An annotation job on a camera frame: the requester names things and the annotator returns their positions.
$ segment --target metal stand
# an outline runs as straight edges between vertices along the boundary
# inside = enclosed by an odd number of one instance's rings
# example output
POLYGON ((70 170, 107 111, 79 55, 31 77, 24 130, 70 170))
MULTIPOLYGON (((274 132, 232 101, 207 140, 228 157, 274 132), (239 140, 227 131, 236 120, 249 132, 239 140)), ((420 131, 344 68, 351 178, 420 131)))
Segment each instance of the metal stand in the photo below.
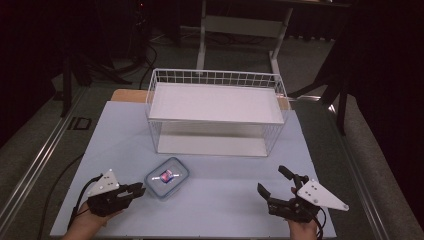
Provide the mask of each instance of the metal stand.
POLYGON ((206 0, 202 1, 202 19, 200 22, 200 47, 197 57, 197 70, 203 70, 206 52, 206 31, 230 34, 243 34, 259 37, 272 37, 277 39, 273 51, 269 52, 272 72, 280 74, 277 56, 283 43, 284 36, 289 24, 293 8, 288 8, 282 22, 266 21, 258 19, 244 19, 223 16, 212 16, 206 14, 206 0))
POLYGON ((346 103, 347 94, 349 87, 349 79, 351 77, 351 71, 349 71, 344 77, 337 75, 329 75, 321 80, 317 80, 312 84, 292 93, 287 94, 290 98, 298 98, 314 89, 321 86, 328 85, 322 94, 319 102, 324 106, 330 106, 337 96, 339 96, 339 106, 337 109, 336 124, 342 135, 346 135, 344 131, 344 118, 346 115, 346 103))

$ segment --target white shelf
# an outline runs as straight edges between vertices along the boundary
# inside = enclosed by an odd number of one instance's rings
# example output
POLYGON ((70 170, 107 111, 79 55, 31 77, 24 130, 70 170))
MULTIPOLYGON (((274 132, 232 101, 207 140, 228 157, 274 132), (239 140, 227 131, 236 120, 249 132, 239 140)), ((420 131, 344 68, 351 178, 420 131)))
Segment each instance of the white shelf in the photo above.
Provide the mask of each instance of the white shelf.
POLYGON ((149 120, 283 125, 273 89, 212 84, 156 84, 149 120))

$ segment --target black cable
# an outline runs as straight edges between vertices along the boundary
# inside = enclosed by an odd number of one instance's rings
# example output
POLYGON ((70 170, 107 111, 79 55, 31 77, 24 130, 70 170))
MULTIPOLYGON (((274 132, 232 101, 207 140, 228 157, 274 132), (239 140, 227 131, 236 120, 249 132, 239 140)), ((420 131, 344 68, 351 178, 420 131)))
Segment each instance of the black cable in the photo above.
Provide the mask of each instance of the black cable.
POLYGON ((212 42, 215 42, 218 45, 224 45, 224 46, 229 46, 229 45, 234 45, 234 44, 239 44, 239 45, 257 45, 262 43, 263 41, 265 41, 265 39, 267 39, 266 37, 258 37, 258 36, 252 36, 249 40, 246 41, 242 41, 237 39, 236 35, 234 34, 228 34, 228 33, 211 33, 208 34, 206 36, 207 40, 210 40, 212 42), (214 39, 211 36, 223 36, 227 39, 227 41, 220 41, 218 39, 214 39))
POLYGON ((313 216, 312 218, 318 226, 317 240, 321 240, 324 236, 324 229, 321 223, 318 221, 317 217, 313 216))
POLYGON ((67 229, 69 229, 69 227, 71 226, 71 224, 72 224, 72 222, 74 221, 75 217, 76 217, 76 216, 78 216, 77 212, 78 212, 78 209, 79 209, 79 207, 80 207, 81 199, 82 199, 82 196, 83 196, 83 195, 84 195, 84 193, 85 193, 85 190, 86 190, 86 189, 88 188, 88 186, 90 186, 93 182, 97 182, 97 181, 99 181, 99 179, 100 179, 101 177, 103 177, 103 174, 100 174, 100 176, 98 176, 98 177, 92 178, 92 179, 91 179, 90 181, 88 181, 88 182, 85 184, 85 186, 82 188, 82 190, 81 190, 81 192, 80 192, 80 195, 79 195, 79 197, 78 197, 78 201, 77 201, 77 203, 75 204, 75 207, 72 209, 72 214, 71 214, 71 218, 69 219, 69 223, 68 223, 68 228, 67 228, 67 229))
POLYGON ((81 215, 81 214, 83 214, 83 213, 87 212, 88 210, 90 210, 90 209, 89 209, 89 208, 85 209, 84 211, 82 211, 82 212, 78 213, 77 215, 75 215, 75 217, 78 217, 79 215, 81 215))
POLYGON ((131 65, 118 68, 118 69, 109 69, 109 71, 116 74, 123 74, 123 73, 127 73, 137 69, 142 63, 143 63, 142 58, 137 57, 131 65))
POLYGON ((327 214, 325 214, 324 209, 322 209, 321 207, 319 208, 319 210, 321 210, 324 214, 324 223, 322 224, 322 228, 324 228, 325 224, 327 223, 327 214))
POLYGON ((41 217, 41 223, 40 223, 40 228, 39 228, 39 230, 38 230, 38 237, 37 237, 37 239, 38 240, 40 240, 41 239, 41 235, 43 234, 43 228, 44 228, 44 222, 45 222, 45 220, 46 220, 46 213, 47 213, 47 207, 48 207, 48 205, 49 205, 49 202, 50 202, 50 198, 51 198, 51 195, 52 195, 52 193, 53 193, 53 190, 55 189, 55 187, 56 187, 56 185, 57 185, 57 183, 59 182, 59 180, 60 180, 60 178, 63 176, 63 174, 65 174, 65 172, 74 164, 74 163, 76 163, 78 160, 80 160, 81 158, 82 158, 82 156, 84 156, 84 153, 83 154, 81 154, 81 155, 79 155, 77 158, 75 158, 74 160, 72 160, 72 162, 70 162, 69 164, 68 164, 68 166, 66 166, 66 168, 60 173, 60 175, 59 175, 59 177, 56 179, 56 181, 53 183, 53 186, 52 186, 52 188, 50 189, 50 192, 49 192, 49 194, 48 194, 48 196, 47 196, 47 200, 46 200, 46 203, 44 204, 44 209, 43 209, 43 215, 42 215, 42 217, 41 217))
POLYGON ((150 48, 150 49, 152 49, 152 51, 153 51, 153 53, 155 55, 154 55, 153 61, 150 61, 150 59, 146 57, 146 62, 147 62, 147 65, 149 65, 149 67, 147 68, 146 72, 143 74, 143 76, 140 79, 140 83, 139 83, 139 86, 138 86, 138 89, 139 90, 141 90, 141 85, 143 84, 143 81, 146 78, 147 73, 149 73, 150 70, 154 70, 155 69, 155 66, 153 64, 155 64, 156 58, 158 56, 158 53, 157 53, 156 49, 154 49, 152 46, 150 46, 150 44, 148 44, 147 47, 150 48))

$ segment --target cable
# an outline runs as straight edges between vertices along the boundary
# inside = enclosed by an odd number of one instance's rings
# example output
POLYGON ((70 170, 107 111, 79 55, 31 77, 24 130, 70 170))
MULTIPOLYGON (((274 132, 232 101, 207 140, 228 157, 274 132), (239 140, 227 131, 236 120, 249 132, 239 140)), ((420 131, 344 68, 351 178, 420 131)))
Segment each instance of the cable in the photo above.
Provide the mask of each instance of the cable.
POLYGON ((207 34, 206 39, 214 42, 215 44, 224 45, 224 46, 234 45, 234 44, 257 45, 257 44, 260 44, 267 39, 266 37, 251 36, 249 40, 242 41, 242 40, 239 40, 237 38, 237 36, 238 35, 228 34, 228 33, 210 33, 210 34, 207 34), (218 40, 218 39, 213 38, 212 36, 222 36, 222 37, 227 38, 227 40, 226 41, 218 40))
POLYGON ((108 70, 116 74, 127 73, 129 71, 137 69, 142 63, 143 63, 142 59, 140 57, 137 57, 135 60, 133 60, 133 63, 129 66, 118 68, 118 69, 108 69, 108 70))
POLYGON ((324 236, 323 226, 321 225, 321 223, 318 221, 318 219, 315 216, 313 216, 312 219, 315 221, 315 223, 318 226, 317 240, 321 240, 322 237, 324 236))
POLYGON ((143 76, 140 79, 140 84, 138 86, 138 89, 139 90, 141 90, 141 85, 143 84, 143 81, 146 78, 147 73, 149 73, 150 70, 154 70, 155 69, 155 66, 153 64, 156 62, 156 58, 158 56, 158 53, 157 53, 156 49, 154 49, 150 44, 147 44, 147 47, 150 48, 150 49, 152 49, 152 51, 154 52, 155 56, 153 58, 153 61, 150 61, 150 59, 146 57, 146 62, 149 65, 149 67, 147 68, 146 72, 143 74, 143 76))
POLYGON ((69 229, 69 227, 71 226, 72 222, 74 221, 75 217, 79 215, 79 214, 77 214, 77 212, 78 212, 79 206, 80 206, 80 204, 81 204, 81 199, 82 199, 82 196, 83 196, 83 195, 84 195, 84 193, 85 193, 85 190, 86 190, 86 189, 88 188, 88 186, 90 186, 90 184, 92 184, 93 182, 97 182, 97 181, 99 181, 99 179, 100 179, 101 177, 103 177, 103 174, 100 174, 100 176, 98 176, 98 177, 92 178, 92 179, 91 179, 90 181, 88 181, 88 182, 85 184, 85 186, 82 188, 82 190, 81 190, 81 192, 80 192, 80 195, 79 195, 79 197, 78 197, 77 204, 75 204, 75 207, 72 209, 71 218, 69 219, 69 223, 68 223, 68 229, 69 229))
POLYGON ((82 212, 78 213, 77 215, 75 215, 75 217, 78 217, 79 215, 81 215, 81 214, 83 214, 83 213, 87 212, 88 210, 90 210, 90 209, 89 209, 89 208, 85 209, 84 211, 82 211, 82 212))
POLYGON ((44 222, 45 222, 45 220, 46 220, 46 213, 47 213, 47 207, 48 207, 48 205, 49 205, 49 202, 50 202, 50 198, 51 198, 51 195, 52 195, 52 193, 53 193, 53 190, 55 189, 55 187, 56 187, 56 185, 57 185, 57 183, 59 182, 59 180, 60 180, 60 178, 63 176, 63 174, 65 174, 65 172, 74 164, 74 163, 76 163, 78 160, 80 160, 82 157, 84 156, 84 153, 83 154, 81 154, 81 155, 79 155, 77 158, 75 158, 74 160, 72 160, 69 164, 68 164, 68 166, 66 166, 65 167, 65 169, 60 173, 60 175, 59 175, 59 177, 56 179, 56 181, 53 183, 53 186, 51 187, 51 189, 50 189, 50 192, 49 192, 49 194, 48 194, 48 196, 47 196, 47 200, 46 200, 46 203, 44 204, 44 209, 43 209, 43 215, 42 215, 42 217, 41 217, 41 223, 40 223, 40 228, 39 228, 39 230, 38 230, 38 237, 37 237, 37 239, 38 240, 40 240, 41 239, 41 235, 43 234, 43 228, 44 228, 44 222))
POLYGON ((322 227, 324 228, 325 224, 327 223, 327 214, 325 214, 324 209, 322 209, 322 207, 320 207, 319 210, 321 210, 324 214, 324 223, 322 224, 322 227))
MULTIPOLYGON (((190 38, 190 37, 196 37, 195 35, 197 35, 198 32, 192 32, 192 33, 187 33, 184 35, 181 35, 180 39, 185 39, 185 38, 190 38)), ((149 40, 150 43, 154 43, 154 44, 160 44, 160 45, 170 45, 170 44, 174 44, 174 42, 172 40, 165 40, 165 41, 159 41, 161 38, 166 38, 165 34, 159 35, 157 37, 153 37, 152 39, 149 40)))

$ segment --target white table surface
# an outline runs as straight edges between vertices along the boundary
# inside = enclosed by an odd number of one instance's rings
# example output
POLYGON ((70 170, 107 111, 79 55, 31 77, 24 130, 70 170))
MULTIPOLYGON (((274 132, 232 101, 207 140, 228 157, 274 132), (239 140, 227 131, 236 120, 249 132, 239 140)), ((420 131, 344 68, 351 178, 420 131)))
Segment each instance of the white table surface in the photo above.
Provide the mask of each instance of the white table surface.
MULTIPOLYGON (((289 118, 268 157, 168 155, 154 151, 145 116, 145 104, 108 102, 75 174, 51 230, 62 236, 83 186, 113 169, 121 184, 143 182, 144 177, 175 156, 190 170, 186 184, 166 202, 146 192, 124 213, 109 221, 99 237, 122 238, 288 238, 283 218, 268 214, 257 193, 262 183, 272 197, 289 200, 292 181, 278 172, 284 165, 299 175, 317 179, 296 113, 289 118)), ((335 237, 327 209, 325 237, 335 237)))

